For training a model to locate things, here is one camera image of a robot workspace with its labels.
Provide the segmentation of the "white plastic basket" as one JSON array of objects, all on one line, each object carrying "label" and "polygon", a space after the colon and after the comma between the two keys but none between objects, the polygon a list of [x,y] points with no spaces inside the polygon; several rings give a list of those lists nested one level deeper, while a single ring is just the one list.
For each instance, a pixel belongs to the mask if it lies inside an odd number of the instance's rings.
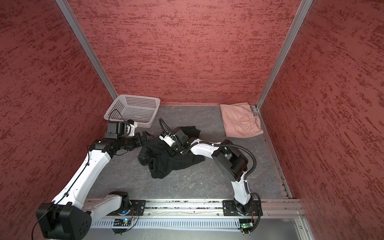
[{"label": "white plastic basket", "polygon": [[151,128],[161,100],[154,97],[119,95],[110,105],[104,119],[107,121],[133,120],[139,128]]}]

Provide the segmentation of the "black shorts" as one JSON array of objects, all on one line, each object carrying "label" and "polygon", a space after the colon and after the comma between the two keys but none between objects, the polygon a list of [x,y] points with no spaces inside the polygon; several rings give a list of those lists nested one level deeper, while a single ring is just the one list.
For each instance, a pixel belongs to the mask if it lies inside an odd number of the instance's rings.
[{"label": "black shorts", "polygon": [[173,170],[182,170],[205,160],[203,156],[193,155],[188,152],[170,154],[170,146],[159,137],[144,145],[138,155],[138,161],[142,166],[147,166],[154,179],[163,179]]}]

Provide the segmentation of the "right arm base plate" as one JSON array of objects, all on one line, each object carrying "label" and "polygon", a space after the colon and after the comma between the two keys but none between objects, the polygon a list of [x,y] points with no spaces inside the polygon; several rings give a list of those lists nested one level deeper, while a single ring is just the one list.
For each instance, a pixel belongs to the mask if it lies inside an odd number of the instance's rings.
[{"label": "right arm base plate", "polygon": [[235,200],[223,200],[224,216],[263,216],[263,211],[260,208],[259,201],[250,199],[250,201],[242,205]]}]

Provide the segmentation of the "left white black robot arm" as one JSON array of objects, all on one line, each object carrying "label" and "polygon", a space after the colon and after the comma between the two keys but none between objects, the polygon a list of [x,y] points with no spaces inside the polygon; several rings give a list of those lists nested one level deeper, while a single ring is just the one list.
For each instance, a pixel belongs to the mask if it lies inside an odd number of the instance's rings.
[{"label": "left white black robot arm", "polygon": [[141,217],[145,201],[131,202],[122,191],[110,192],[104,199],[85,207],[87,195],[103,168],[119,150],[132,151],[151,141],[153,135],[142,132],[132,137],[96,140],[85,160],[68,184],[51,203],[41,204],[36,212],[43,237],[53,240],[82,240],[95,222],[116,212],[120,216]]}]

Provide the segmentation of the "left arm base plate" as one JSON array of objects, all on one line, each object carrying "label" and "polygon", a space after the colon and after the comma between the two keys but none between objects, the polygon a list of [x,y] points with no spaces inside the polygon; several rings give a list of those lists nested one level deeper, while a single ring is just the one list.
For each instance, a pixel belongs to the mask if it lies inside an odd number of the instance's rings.
[{"label": "left arm base plate", "polygon": [[117,217],[132,217],[132,216],[142,216],[144,214],[146,206],[145,200],[129,200],[127,203],[122,202],[121,206],[113,211],[107,216],[117,216]]}]

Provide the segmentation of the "pink shorts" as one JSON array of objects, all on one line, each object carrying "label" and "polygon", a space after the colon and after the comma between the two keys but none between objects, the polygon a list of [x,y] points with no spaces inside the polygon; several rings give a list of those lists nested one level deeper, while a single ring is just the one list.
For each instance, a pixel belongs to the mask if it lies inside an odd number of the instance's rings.
[{"label": "pink shorts", "polygon": [[225,134],[230,138],[253,138],[264,133],[261,121],[248,103],[220,105]]}]

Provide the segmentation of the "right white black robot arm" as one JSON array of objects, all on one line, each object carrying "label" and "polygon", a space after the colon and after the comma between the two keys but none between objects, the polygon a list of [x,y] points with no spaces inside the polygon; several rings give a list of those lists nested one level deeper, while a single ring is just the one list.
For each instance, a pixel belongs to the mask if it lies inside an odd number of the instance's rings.
[{"label": "right white black robot arm", "polygon": [[247,216],[252,211],[251,196],[247,178],[256,168],[256,158],[247,149],[229,140],[211,143],[199,138],[188,137],[181,128],[174,132],[162,132],[159,136],[172,155],[193,154],[214,160],[223,175],[232,183],[234,203],[240,215]]}]

